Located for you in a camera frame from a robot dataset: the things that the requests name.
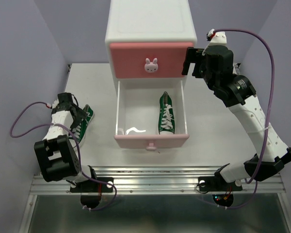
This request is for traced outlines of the light pink drawer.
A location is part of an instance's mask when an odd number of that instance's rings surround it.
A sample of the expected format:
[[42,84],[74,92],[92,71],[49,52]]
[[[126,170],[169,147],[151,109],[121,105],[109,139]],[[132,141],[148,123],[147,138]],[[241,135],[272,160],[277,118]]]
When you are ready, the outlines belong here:
[[[118,81],[115,140],[121,148],[179,148],[189,138],[181,78],[122,79]],[[172,99],[175,134],[159,134],[159,100],[166,91]]]

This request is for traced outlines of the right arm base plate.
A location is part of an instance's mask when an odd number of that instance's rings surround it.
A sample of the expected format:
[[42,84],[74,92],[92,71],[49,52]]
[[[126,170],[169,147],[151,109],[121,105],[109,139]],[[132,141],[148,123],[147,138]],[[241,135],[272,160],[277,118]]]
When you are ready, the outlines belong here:
[[219,176],[202,176],[198,178],[197,187],[201,192],[225,192],[225,191],[242,191],[242,185],[237,186],[235,182],[227,183]]

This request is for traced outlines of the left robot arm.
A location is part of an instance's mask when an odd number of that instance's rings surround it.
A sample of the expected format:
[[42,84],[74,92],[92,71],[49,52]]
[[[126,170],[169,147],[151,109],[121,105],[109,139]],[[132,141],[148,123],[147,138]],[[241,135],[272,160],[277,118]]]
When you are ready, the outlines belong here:
[[51,108],[48,132],[34,145],[44,180],[65,180],[73,185],[81,183],[87,191],[94,191],[98,187],[98,179],[91,175],[89,167],[81,165],[78,156],[94,111],[88,104],[80,108],[75,96],[67,92],[58,94]]

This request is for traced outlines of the green sneaker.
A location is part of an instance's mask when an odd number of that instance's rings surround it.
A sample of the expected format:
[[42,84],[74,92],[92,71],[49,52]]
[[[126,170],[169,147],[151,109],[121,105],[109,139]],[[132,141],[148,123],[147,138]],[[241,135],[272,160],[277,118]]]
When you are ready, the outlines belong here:
[[71,129],[71,132],[74,134],[75,138],[77,139],[77,143],[79,147],[81,147],[82,144],[84,143],[87,128],[95,115],[93,109],[88,104],[85,105],[85,107],[83,108],[83,111],[87,113],[86,119],[84,119],[77,127]]
[[175,117],[172,99],[166,91],[164,91],[159,100],[158,133],[175,134]]

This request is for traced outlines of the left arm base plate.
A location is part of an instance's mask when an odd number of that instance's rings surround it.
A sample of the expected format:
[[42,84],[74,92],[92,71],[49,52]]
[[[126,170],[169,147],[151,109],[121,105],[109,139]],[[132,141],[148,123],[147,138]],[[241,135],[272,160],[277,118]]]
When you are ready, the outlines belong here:
[[114,179],[112,177],[100,177],[98,178],[99,181],[108,183],[101,184],[97,182],[93,182],[91,180],[86,180],[81,183],[77,183],[75,187],[70,186],[70,192],[71,193],[112,193],[114,191],[114,188],[111,186],[111,184],[114,182]]

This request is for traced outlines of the pink front drawer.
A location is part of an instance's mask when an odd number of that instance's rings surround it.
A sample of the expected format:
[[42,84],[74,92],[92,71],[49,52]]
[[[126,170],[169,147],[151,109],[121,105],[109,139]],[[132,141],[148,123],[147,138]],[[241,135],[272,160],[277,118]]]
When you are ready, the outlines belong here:
[[111,43],[115,77],[180,78],[188,47],[192,42]]

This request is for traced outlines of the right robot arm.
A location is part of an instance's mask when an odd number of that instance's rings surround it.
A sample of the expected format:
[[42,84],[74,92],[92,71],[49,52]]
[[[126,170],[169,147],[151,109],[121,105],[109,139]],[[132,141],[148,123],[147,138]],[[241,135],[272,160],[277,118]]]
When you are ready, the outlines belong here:
[[223,45],[206,49],[188,47],[182,74],[188,74],[194,64],[192,75],[205,81],[225,107],[238,119],[256,149],[250,160],[239,164],[226,164],[213,176],[199,177],[203,192],[224,191],[237,180],[253,178],[264,181],[279,173],[291,162],[291,148],[272,128],[264,114],[255,88],[244,75],[234,72],[233,52]]

